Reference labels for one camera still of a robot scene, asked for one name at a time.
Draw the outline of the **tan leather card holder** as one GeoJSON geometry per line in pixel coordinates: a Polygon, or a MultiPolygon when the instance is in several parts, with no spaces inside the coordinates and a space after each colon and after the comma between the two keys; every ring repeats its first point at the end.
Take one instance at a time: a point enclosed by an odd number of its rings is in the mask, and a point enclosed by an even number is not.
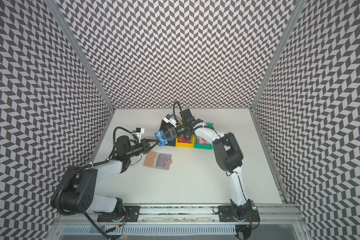
{"type": "Polygon", "coordinates": [[[149,152],[146,155],[144,166],[148,168],[169,170],[172,164],[172,155],[165,153],[149,152]]]}

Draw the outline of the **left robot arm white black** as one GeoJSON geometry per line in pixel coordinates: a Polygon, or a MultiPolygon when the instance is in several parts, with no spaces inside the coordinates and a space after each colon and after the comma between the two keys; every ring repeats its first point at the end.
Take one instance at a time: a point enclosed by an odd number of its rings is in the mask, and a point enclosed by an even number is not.
{"type": "Polygon", "coordinates": [[[149,153],[159,144],[159,140],[142,138],[141,129],[129,131],[123,127],[116,127],[114,130],[122,130],[126,135],[113,135],[112,150],[104,161],[67,168],[50,201],[52,208],[60,215],[123,215],[122,199],[96,194],[96,184],[110,176],[124,173],[131,165],[133,157],[149,153]]]}

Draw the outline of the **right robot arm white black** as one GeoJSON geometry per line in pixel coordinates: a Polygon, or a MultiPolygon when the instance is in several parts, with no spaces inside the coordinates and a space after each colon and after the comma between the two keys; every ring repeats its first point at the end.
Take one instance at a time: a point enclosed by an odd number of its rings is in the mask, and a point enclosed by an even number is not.
{"type": "Polygon", "coordinates": [[[239,222],[255,220],[258,209],[245,191],[242,175],[244,155],[233,133],[220,133],[203,120],[196,119],[190,109],[183,110],[179,101],[173,103],[173,113],[164,118],[166,123],[174,119],[174,123],[166,131],[155,133],[159,146],[168,141],[184,137],[188,140],[196,136],[213,146],[216,162],[230,180],[231,206],[234,219],[239,222]]]}

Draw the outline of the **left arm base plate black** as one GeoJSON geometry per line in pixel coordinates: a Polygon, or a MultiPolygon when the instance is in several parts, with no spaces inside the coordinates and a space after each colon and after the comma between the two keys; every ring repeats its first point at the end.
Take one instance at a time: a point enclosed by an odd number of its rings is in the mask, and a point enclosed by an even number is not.
{"type": "Polygon", "coordinates": [[[141,206],[126,205],[115,207],[111,213],[100,213],[97,218],[99,223],[124,223],[137,222],[141,206]]]}

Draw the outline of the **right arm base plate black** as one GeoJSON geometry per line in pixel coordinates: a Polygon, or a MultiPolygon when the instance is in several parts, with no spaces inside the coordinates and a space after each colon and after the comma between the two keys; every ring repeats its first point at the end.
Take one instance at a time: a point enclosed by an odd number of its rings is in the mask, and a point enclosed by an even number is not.
{"type": "Polygon", "coordinates": [[[260,214],[257,207],[245,207],[240,208],[232,206],[218,206],[218,216],[220,222],[254,222],[258,223],[260,214]]]}

